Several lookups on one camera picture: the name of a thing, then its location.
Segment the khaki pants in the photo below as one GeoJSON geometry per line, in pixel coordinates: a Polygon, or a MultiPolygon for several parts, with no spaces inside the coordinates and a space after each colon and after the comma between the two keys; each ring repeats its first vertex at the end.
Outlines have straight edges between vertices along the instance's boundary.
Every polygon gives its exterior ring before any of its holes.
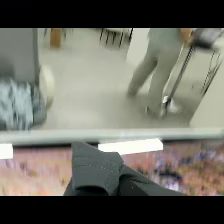
{"type": "Polygon", "coordinates": [[[167,44],[159,45],[158,43],[149,42],[143,62],[135,70],[131,83],[129,84],[128,93],[136,95],[140,87],[145,83],[146,79],[156,69],[150,89],[149,89],[149,108],[154,113],[159,113],[162,103],[163,89],[169,79],[170,73],[176,64],[182,44],[177,42],[170,46],[167,44]]]}

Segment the fluorescent light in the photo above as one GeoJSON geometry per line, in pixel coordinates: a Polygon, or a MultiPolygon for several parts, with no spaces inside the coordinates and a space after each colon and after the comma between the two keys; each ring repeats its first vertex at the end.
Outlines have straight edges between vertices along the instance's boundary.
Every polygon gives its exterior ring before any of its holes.
{"type": "Polygon", "coordinates": [[[118,152],[120,155],[163,150],[163,143],[159,139],[147,139],[127,142],[99,144],[98,149],[103,152],[118,152]]]}
{"type": "Polygon", "coordinates": [[[12,159],[13,147],[12,144],[0,144],[0,159],[12,159]]]}

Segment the white floor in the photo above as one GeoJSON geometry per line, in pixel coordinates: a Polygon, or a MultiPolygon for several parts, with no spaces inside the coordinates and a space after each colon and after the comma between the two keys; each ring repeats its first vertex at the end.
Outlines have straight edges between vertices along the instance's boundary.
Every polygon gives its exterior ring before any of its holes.
{"type": "Polygon", "coordinates": [[[56,80],[55,100],[40,129],[180,128],[191,114],[164,120],[146,116],[148,83],[135,100],[126,98],[133,68],[126,63],[128,46],[99,43],[100,30],[75,29],[60,49],[50,49],[49,34],[39,32],[41,64],[49,65],[56,80]]]}

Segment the dark jacket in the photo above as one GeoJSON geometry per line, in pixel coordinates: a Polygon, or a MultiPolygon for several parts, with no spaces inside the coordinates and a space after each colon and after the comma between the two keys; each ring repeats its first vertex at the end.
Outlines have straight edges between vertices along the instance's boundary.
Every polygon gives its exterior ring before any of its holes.
{"type": "Polygon", "coordinates": [[[65,196],[183,196],[124,165],[118,153],[79,142],[72,145],[72,153],[72,178],[65,196]]]}

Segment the person's leg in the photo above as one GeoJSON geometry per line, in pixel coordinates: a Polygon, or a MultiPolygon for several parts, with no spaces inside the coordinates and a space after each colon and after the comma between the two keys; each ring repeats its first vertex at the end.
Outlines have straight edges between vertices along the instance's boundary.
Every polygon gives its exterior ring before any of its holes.
{"type": "Polygon", "coordinates": [[[180,49],[181,47],[177,46],[170,50],[161,50],[158,55],[158,65],[156,72],[152,77],[149,89],[148,109],[153,114],[159,115],[160,113],[163,89],[169,79],[173,67],[178,60],[180,49]]]}
{"type": "Polygon", "coordinates": [[[137,67],[128,87],[128,95],[135,96],[157,65],[153,46],[149,45],[143,62],[137,67]]]}

